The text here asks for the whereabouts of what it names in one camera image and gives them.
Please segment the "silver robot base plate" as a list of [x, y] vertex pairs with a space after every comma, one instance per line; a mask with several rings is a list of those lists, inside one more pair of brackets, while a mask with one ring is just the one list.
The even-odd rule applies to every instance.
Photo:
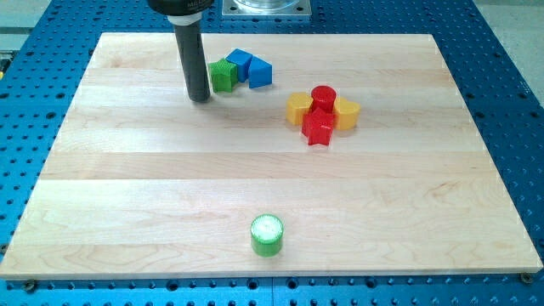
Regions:
[[310, 0], [223, 0], [222, 16], [310, 16]]

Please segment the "black robot arm end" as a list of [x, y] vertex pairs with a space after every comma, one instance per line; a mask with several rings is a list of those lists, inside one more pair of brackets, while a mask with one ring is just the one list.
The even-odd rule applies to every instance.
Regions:
[[189, 26], [201, 20], [202, 12], [210, 8], [213, 0], [147, 0], [149, 7], [166, 15], [175, 26]]

